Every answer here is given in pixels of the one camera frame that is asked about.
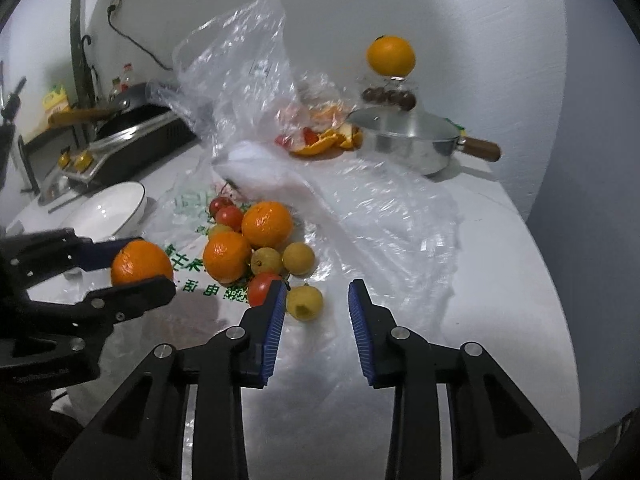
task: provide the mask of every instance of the cherry tomato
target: cherry tomato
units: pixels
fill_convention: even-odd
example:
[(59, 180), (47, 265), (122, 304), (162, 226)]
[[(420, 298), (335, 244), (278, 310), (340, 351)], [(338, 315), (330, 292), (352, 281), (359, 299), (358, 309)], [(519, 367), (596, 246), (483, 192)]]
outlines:
[(233, 204), (234, 203), (231, 202), (231, 199), (226, 196), (215, 197), (209, 204), (209, 214), (213, 216), (213, 218), (215, 218), (217, 212), (220, 211), (223, 207)]
[(291, 147), (291, 138), (280, 134), (274, 141), (278, 146), (289, 149)]
[(302, 135), (303, 137), (305, 137), (305, 144), (307, 146), (315, 144), (320, 139), (320, 137), (318, 137), (318, 134), (316, 134), (315, 131), (313, 131), (311, 128), (303, 128)]
[(260, 306), (264, 303), (273, 280), (282, 280), (282, 276), (275, 272), (261, 272), (249, 282), (246, 288), (249, 306)]
[(244, 213), (234, 205), (224, 206), (216, 213), (216, 223), (227, 225), (234, 231), (240, 232)]

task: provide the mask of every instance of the wall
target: wall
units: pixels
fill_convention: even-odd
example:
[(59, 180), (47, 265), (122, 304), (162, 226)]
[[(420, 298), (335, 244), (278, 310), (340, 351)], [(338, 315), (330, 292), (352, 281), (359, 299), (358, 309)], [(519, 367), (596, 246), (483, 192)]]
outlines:
[(612, 0), (565, 4), (564, 102), (528, 225), (571, 331), (586, 437), (640, 404), (640, 45)]
[[(211, 17), (250, 0), (123, 0), (114, 22), (169, 63), (175, 44)], [(425, 108), (499, 142), (495, 164), (521, 213), (537, 193), (558, 125), (566, 37), (562, 0), (282, 0), (294, 63), (350, 84), (382, 34), (416, 48)], [(125, 62), (145, 78), (171, 78), (106, 22), (97, 0), (89, 33), (107, 92)]]
[[(22, 76), (27, 78), (20, 94), (22, 107), (15, 120), (17, 134), (25, 139), (32, 136), (41, 120), (42, 98), (52, 85), (62, 82), (75, 99), (70, 62), (70, 1), (21, 0), (0, 32), (6, 91), (15, 88)], [(31, 199), (31, 195), (20, 193), (20, 189), (27, 187), (21, 172), (20, 162), (10, 164), (7, 182), (0, 191), (0, 224), (7, 225)]]

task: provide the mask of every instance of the pan handle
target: pan handle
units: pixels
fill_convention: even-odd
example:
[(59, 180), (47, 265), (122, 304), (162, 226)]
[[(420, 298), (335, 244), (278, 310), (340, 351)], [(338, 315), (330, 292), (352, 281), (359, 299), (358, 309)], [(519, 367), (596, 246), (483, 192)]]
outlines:
[(497, 162), (502, 155), (502, 150), (495, 142), (475, 139), (473, 137), (460, 137), (458, 146), (462, 153), (483, 158), (487, 162)]
[(78, 123), (91, 123), (109, 119), (119, 108), (79, 108), (66, 112), (54, 112), (49, 116), (49, 126), (71, 126)]

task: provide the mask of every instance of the bottle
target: bottle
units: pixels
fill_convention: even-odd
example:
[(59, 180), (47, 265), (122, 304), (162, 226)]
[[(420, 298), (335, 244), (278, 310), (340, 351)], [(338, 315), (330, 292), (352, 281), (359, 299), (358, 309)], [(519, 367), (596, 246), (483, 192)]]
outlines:
[(120, 78), (114, 77), (111, 80), (111, 90), (109, 90), (109, 102), (113, 101), (118, 94), (120, 94)]
[(136, 83), (138, 83), (138, 76), (135, 72), (133, 72), (133, 67), (131, 63), (127, 63), (124, 66), (124, 71), (122, 72), (122, 78), (120, 83), (120, 89), (124, 92), (127, 88), (132, 87)]

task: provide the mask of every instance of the red object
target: red object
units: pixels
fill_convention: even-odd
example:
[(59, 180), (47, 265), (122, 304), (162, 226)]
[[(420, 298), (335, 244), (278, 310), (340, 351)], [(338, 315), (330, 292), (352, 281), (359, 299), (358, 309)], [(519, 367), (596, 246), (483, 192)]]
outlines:
[(289, 149), (291, 147), (291, 138), (280, 134), (274, 141), (278, 146)]
[(305, 144), (307, 146), (315, 144), (320, 139), (320, 137), (318, 137), (318, 134), (316, 134), (315, 131), (313, 131), (311, 128), (303, 128), (302, 135), (303, 137), (305, 137)]
[(209, 214), (213, 216), (213, 218), (215, 218), (217, 212), (220, 211), (223, 207), (233, 204), (234, 203), (231, 202), (231, 199), (226, 196), (216, 197), (209, 204)]
[(282, 280), (282, 276), (275, 272), (261, 272), (249, 282), (246, 288), (249, 306), (260, 306), (264, 303), (273, 280)]
[(240, 232), (242, 227), (242, 217), (244, 213), (234, 205), (224, 206), (216, 213), (216, 223), (231, 227), (234, 231)]

